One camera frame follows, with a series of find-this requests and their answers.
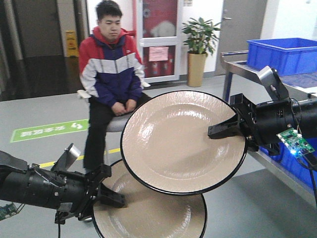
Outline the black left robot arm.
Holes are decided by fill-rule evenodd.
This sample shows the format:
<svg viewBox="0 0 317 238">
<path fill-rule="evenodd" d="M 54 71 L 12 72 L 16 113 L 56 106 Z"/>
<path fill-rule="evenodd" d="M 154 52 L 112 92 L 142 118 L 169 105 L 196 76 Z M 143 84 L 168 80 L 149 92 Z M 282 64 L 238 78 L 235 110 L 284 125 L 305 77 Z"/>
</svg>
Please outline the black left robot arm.
<svg viewBox="0 0 317 238">
<path fill-rule="evenodd" d="M 111 176 L 111 166 L 100 165 L 83 174 L 65 167 L 69 151 L 64 151 L 51 170 L 27 164 L 4 151 L 0 153 L 0 198 L 56 210 L 55 223 L 65 224 L 76 217 L 82 221 L 93 215 L 98 201 L 114 208 L 125 206 L 125 197 L 103 185 Z"/>
</svg>

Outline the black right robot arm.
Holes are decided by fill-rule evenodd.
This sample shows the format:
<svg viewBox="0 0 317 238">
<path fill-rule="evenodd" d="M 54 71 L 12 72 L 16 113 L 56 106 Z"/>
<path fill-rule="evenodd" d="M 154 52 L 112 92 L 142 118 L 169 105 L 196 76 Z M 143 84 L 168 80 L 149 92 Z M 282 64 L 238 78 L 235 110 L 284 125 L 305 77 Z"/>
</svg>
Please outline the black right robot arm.
<svg viewBox="0 0 317 238">
<path fill-rule="evenodd" d="M 254 104 L 243 94 L 230 97 L 230 108 L 234 116 L 208 127 L 211 139 L 232 136 L 246 138 L 248 149 L 258 151 L 265 148 L 270 155 L 280 153 L 277 134 L 288 128 L 299 128 L 305 138 L 317 136 L 317 99 L 295 101 L 284 100 Z"/>
</svg>

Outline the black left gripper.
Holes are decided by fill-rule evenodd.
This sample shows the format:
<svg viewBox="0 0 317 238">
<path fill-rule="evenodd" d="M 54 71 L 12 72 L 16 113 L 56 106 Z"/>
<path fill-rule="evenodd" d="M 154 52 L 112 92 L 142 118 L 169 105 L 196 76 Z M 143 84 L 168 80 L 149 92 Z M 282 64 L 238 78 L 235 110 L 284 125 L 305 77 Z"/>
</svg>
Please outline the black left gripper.
<svg viewBox="0 0 317 238">
<path fill-rule="evenodd" d="M 55 220 L 65 221 L 74 216 L 80 221 L 92 220 L 92 196 L 96 195 L 95 188 L 109 177 L 111 177 L 111 166 L 105 164 L 95 169 L 88 169 L 86 174 L 55 171 L 54 179 L 63 183 L 58 191 L 59 207 Z M 104 184 L 100 185 L 96 201 L 114 208 L 125 206 L 125 196 L 107 188 Z"/>
</svg>

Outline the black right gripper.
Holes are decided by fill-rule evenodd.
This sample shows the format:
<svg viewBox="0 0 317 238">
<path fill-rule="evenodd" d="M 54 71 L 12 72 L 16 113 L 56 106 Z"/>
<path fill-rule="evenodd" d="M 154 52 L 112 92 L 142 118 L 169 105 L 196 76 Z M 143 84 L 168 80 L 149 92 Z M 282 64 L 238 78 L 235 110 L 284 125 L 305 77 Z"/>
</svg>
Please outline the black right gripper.
<svg viewBox="0 0 317 238">
<path fill-rule="evenodd" d="M 254 104 L 242 93 L 230 97 L 230 106 L 237 114 L 208 127 L 210 139 L 223 139 L 245 135 L 251 151 L 259 147 L 269 152 L 280 151 L 277 134 L 294 125 L 291 99 Z"/>
</svg>

